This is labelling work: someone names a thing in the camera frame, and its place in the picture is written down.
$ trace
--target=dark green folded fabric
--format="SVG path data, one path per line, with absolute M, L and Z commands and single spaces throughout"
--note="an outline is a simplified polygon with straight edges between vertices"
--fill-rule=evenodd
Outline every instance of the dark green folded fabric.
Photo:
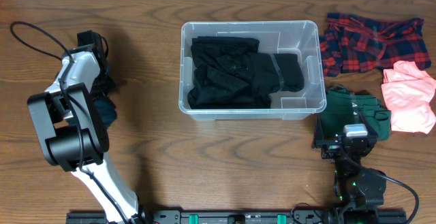
M 354 99 L 359 112 L 377 132 L 378 140 L 390 135 L 390 111 L 380 107 L 381 101 L 372 95 L 352 95 L 347 89 L 330 88 L 327 92 L 327 108 L 321 113 L 321 123 L 326 137 L 343 133 L 343 127 L 356 123 L 353 115 Z

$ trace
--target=plastic bin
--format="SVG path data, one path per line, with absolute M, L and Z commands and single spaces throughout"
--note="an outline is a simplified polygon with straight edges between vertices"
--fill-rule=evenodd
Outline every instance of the plastic bin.
M 193 88 L 195 65 L 191 57 L 192 38 L 199 36 L 252 37 L 260 41 L 263 53 L 294 53 L 305 77 L 297 93 L 270 94 L 270 109 L 194 110 L 187 101 Z M 197 121 L 215 119 L 282 118 L 298 120 L 326 108 L 326 93 L 317 25 L 310 20 L 280 22 L 187 22 L 182 27 L 180 90 L 178 106 Z

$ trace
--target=wooden table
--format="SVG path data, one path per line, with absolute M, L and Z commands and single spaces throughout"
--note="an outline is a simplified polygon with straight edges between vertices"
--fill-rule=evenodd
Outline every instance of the wooden table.
M 149 208 L 290 209 L 298 202 L 328 206 L 334 167 L 311 149 L 314 117 L 303 121 L 244 120 L 196 123 L 177 104 L 181 27 L 188 21 L 313 20 L 326 28 L 328 12 L 376 19 L 422 17 L 436 60 L 436 0 L 2 0 L 0 3 L 0 222 L 64 223 L 74 210 L 101 210 L 89 190 L 43 157 L 27 111 L 60 70 L 57 60 L 19 44 L 14 20 L 32 22 L 76 46 L 92 29 L 109 41 L 112 96 L 118 119 L 109 128 L 110 154 L 125 182 Z M 42 34 L 19 36 L 61 54 Z M 428 69 L 436 77 L 436 67 Z M 382 73 L 340 75 L 350 89 L 382 99 Z M 414 223 L 436 222 L 436 129 L 392 133 L 363 159 L 419 194 Z M 414 206 L 412 195 L 388 184 L 384 207 Z

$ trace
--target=folded plaid shirt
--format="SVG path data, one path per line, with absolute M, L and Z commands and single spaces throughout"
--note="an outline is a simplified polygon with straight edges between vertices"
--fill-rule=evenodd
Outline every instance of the folded plaid shirt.
M 376 21 L 353 14 L 329 13 L 329 29 L 320 37 L 324 75 L 392 68 L 397 61 L 431 65 L 422 39 L 424 20 Z

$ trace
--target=folded pink fabric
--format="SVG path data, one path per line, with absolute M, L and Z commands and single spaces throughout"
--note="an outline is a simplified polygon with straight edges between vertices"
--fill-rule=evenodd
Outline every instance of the folded pink fabric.
M 430 132 L 436 123 L 429 105 L 436 80 L 420 71 L 413 61 L 397 61 L 394 69 L 384 70 L 381 87 L 386 107 L 392 112 L 393 131 Z

